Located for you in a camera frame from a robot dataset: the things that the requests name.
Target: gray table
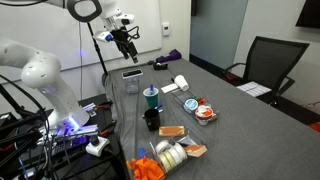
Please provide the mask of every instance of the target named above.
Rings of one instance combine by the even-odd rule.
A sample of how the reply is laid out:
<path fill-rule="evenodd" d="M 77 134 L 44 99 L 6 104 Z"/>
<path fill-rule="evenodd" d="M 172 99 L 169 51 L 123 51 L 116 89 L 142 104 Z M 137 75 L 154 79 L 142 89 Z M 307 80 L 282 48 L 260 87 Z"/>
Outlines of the gray table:
<path fill-rule="evenodd" d="M 137 68 L 144 73 L 141 91 L 127 94 L 121 73 Z M 150 150 L 149 142 L 162 140 L 158 132 L 148 131 L 141 118 L 147 110 L 142 91 L 151 83 L 166 86 L 179 74 L 190 91 L 209 101 L 220 116 L 201 126 L 171 93 L 160 91 L 161 125 L 190 128 L 208 149 L 200 158 L 189 158 L 167 179 L 320 179 L 319 133 L 185 60 L 170 62 L 164 71 L 145 65 L 110 72 L 106 93 L 115 102 L 113 116 L 127 160 L 137 157 L 139 147 Z"/>

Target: office chair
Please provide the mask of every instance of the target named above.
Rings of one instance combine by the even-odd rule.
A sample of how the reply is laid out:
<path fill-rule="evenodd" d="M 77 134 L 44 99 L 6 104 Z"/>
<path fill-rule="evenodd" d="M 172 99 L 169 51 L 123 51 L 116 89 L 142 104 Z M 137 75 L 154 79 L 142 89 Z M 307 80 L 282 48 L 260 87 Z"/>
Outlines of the office chair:
<path fill-rule="evenodd" d="M 223 71 L 223 76 L 231 82 L 235 78 L 229 70 L 245 65 L 241 82 L 254 81 L 271 89 L 268 97 L 262 99 L 271 105 L 277 105 L 277 97 L 294 84 L 294 80 L 287 75 L 300 60 L 310 44 L 284 41 L 257 36 L 249 50 L 246 63 L 236 63 Z M 288 81 L 280 88 L 284 79 Z"/>

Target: paper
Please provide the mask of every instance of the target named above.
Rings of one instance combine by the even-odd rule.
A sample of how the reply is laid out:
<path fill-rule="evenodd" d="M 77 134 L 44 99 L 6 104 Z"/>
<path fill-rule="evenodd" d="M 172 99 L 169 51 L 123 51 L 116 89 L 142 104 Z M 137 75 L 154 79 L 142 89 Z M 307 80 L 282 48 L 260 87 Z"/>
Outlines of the paper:
<path fill-rule="evenodd" d="M 163 93 L 167 93 L 167 92 L 173 91 L 175 89 L 178 89 L 178 85 L 176 85 L 174 83 L 161 88 Z"/>
<path fill-rule="evenodd" d="M 271 91 L 271 89 L 264 87 L 256 82 L 249 82 L 247 84 L 238 86 L 237 88 L 250 94 L 253 97 L 257 97 Z"/>

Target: black mug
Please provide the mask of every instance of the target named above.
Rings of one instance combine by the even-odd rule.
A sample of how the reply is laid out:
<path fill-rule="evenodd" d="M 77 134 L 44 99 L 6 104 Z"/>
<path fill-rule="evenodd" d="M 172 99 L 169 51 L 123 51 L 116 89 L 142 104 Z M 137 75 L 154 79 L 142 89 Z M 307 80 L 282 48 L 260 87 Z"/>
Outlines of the black mug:
<path fill-rule="evenodd" d="M 149 131 L 159 130 L 160 127 L 160 115 L 157 109 L 148 109 L 143 116 L 146 120 Z"/>

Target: green cup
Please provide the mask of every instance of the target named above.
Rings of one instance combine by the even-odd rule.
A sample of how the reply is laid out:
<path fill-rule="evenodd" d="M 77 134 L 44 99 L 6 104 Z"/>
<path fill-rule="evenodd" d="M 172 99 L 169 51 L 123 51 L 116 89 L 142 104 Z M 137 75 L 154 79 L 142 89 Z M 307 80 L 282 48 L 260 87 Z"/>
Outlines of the green cup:
<path fill-rule="evenodd" d="M 158 93 L 159 93 L 159 90 L 157 88 L 153 88 L 153 92 L 150 91 L 150 88 L 147 88 L 143 91 L 143 95 L 144 97 L 146 97 L 146 101 L 150 109 L 157 107 Z"/>

